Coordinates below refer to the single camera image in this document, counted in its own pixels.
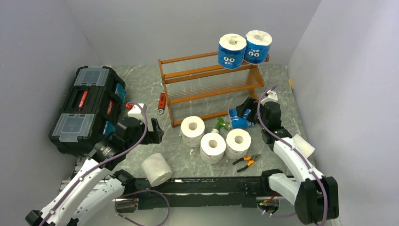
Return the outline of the blue paper roll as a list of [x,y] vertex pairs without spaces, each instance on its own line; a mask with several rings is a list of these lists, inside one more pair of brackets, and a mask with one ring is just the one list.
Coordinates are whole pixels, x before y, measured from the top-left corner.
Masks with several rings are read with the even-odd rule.
[[265,62],[272,43],[272,36],[264,31],[252,30],[246,34],[245,39],[247,46],[244,61],[252,65]]
[[219,40],[218,63],[226,69],[239,68],[244,59],[247,41],[241,35],[229,33]]
[[230,128],[231,129],[247,129],[254,126],[253,122],[247,120],[247,117],[251,113],[251,110],[247,109],[242,117],[238,116],[237,110],[235,108],[229,109],[228,115],[230,118]]

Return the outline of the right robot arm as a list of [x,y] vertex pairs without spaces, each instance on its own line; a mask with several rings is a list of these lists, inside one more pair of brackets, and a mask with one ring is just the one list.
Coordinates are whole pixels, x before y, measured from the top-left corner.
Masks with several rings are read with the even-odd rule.
[[298,219],[305,225],[323,225],[338,218],[338,183],[327,177],[308,160],[307,150],[313,147],[298,134],[292,136],[282,125],[280,104],[248,97],[229,110],[232,124],[260,125],[265,144],[286,164],[292,176],[277,169],[262,173],[259,189],[264,195],[277,192],[289,201]]

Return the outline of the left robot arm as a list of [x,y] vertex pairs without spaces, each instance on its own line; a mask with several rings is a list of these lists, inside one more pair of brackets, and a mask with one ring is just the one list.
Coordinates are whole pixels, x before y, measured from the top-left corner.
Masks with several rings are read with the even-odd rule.
[[158,120],[124,117],[89,153],[82,168],[65,189],[41,210],[30,211],[25,220],[30,226],[81,226],[99,208],[114,198],[134,197],[136,179],[125,170],[113,173],[137,145],[159,144],[164,135]]

